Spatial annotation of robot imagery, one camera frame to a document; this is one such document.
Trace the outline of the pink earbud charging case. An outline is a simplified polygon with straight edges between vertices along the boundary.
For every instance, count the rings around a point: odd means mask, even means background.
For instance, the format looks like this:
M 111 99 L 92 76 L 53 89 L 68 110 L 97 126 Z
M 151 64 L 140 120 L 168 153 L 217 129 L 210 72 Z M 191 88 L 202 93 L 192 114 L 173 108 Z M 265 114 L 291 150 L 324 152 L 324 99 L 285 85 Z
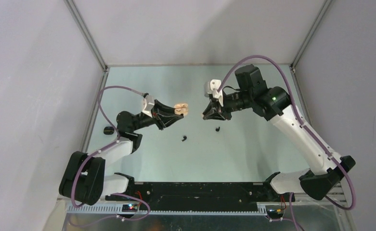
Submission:
M 189 106 L 187 103 L 178 103 L 174 105 L 175 114 L 186 116 L 188 112 L 189 112 Z

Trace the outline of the black earbud charging case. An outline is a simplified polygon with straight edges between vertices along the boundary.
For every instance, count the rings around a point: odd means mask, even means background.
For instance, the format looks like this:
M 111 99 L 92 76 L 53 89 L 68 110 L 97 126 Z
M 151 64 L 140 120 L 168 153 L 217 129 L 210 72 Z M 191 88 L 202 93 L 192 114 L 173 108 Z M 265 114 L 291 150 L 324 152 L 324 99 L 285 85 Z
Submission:
M 115 132 L 115 129 L 112 126 L 107 126 L 107 127 L 104 127 L 103 129 L 104 135 L 112 135 L 114 134 L 114 132 Z

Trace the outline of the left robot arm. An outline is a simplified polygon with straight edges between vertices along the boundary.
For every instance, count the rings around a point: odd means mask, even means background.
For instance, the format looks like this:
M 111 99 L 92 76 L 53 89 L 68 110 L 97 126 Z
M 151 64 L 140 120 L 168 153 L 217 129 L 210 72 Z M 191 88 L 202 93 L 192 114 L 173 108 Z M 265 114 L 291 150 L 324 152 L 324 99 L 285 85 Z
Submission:
M 136 194 L 135 186 L 130 184 L 133 178 L 122 173 L 107 175 L 105 170 L 140 147 L 143 136 L 137 130 L 149 126 L 164 130 L 183 119 L 188 111 L 187 103 L 170 107 L 156 99 L 144 99 L 140 113 L 120 112 L 116 118 L 117 137 L 111 143 L 91 154 L 72 153 L 59 185 L 59 194 L 71 199 L 75 207 L 94 205 L 115 193 L 123 200 L 131 200 Z

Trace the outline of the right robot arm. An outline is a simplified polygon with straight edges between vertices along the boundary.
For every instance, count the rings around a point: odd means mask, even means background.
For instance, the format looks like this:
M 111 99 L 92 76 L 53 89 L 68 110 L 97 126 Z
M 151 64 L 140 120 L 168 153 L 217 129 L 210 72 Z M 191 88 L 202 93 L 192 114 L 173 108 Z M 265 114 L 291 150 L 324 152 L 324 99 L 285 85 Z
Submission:
M 347 155 L 341 156 L 329 147 L 291 103 L 290 95 L 281 87 L 269 88 L 258 67 L 249 64 L 234 72 L 238 89 L 227 94 L 222 81 L 213 79 L 204 84 L 209 104 L 202 113 L 204 120 L 231 120 L 232 113 L 245 109 L 273 124 L 301 152 L 309 168 L 299 172 L 276 172 L 266 180 L 264 196 L 278 200 L 284 193 L 305 193 L 315 200 L 324 199 L 356 164 Z

